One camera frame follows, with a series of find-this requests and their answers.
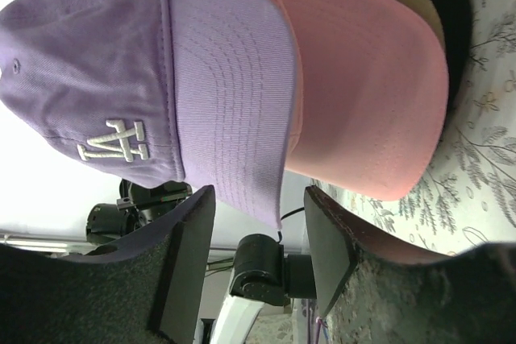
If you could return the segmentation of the black MLB cap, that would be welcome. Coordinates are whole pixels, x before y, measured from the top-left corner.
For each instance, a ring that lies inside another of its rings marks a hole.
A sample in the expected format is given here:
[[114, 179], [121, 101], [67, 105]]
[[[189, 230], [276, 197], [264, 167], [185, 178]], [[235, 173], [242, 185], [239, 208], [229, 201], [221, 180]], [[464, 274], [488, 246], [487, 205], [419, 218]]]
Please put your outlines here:
[[472, 37], [472, 7], [469, 0], [431, 0], [443, 25], [449, 75], [447, 116], [454, 111], [454, 102], [467, 62]]

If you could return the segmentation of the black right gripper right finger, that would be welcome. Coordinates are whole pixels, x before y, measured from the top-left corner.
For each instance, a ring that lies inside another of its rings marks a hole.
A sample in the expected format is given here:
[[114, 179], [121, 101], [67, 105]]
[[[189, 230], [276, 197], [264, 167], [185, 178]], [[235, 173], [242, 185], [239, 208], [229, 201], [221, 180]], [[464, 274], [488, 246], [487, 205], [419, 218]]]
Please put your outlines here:
[[344, 343], [512, 343], [515, 246], [483, 243], [454, 256], [404, 242], [304, 193], [322, 317]]

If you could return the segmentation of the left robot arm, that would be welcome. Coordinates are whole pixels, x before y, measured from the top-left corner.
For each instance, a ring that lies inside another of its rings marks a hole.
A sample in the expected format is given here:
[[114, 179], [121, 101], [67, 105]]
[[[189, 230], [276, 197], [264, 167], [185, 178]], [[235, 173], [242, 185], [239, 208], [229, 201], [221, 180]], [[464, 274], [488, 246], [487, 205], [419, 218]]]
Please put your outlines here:
[[[146, 226], [190, 197], [192, 189], [173, 181], [145, 189], [122, 180], [119, 194], [116, 203], [96, 204], [89, 212], [88, 242], [103, 245]], [[287, 255], [279, 238], [247, 235], [231, 261], [228, 294], [212, 325], [210, 342], [243, 343], [265, 305], [282, 306], [288, 299], [316, 297], [309, 255]]]

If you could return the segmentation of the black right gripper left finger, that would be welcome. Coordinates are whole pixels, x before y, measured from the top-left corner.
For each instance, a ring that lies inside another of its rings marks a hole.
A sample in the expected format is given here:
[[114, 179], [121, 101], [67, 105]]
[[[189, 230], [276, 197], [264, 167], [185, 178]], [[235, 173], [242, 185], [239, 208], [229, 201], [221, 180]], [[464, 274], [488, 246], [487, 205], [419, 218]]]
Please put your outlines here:
[[88, 255], [2, 246], [2, 342], [193, 342], [215, 207], [207, 185]]

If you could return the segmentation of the purple cap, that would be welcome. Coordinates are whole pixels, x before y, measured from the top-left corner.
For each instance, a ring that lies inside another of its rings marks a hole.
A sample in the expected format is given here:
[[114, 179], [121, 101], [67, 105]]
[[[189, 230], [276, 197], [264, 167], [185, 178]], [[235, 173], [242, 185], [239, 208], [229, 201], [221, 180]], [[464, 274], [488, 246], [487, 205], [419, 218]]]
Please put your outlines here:
[[60, 153], [280, 225], [302, 87], [282, 0], [14, 0], [1, 70], [2, 103]]

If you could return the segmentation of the pink cap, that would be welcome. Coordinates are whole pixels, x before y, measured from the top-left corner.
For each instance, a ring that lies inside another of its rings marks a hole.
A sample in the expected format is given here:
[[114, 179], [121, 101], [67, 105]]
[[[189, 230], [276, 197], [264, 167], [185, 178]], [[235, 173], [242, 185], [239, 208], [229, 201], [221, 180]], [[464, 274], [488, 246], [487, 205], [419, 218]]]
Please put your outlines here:
[[185, 177], [239, 207], [275, 205], [284, 170], [380, 200], [435, 150], [448, 67], [396, 0], [174, 0]]

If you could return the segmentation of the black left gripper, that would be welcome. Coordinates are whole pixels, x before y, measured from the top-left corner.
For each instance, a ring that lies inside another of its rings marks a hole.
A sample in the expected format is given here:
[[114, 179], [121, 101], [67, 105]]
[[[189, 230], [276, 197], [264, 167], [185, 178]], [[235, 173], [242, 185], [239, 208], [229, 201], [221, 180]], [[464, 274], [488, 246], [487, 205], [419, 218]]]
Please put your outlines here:
[[169, 181], [146, 189], [122, 180], [120, 198], [114, 204], [96, 204], [89, 212], [86, 240], [102, 245], [119, 239], [165, 215], [192, 194], [191, 186], [184, 182]]

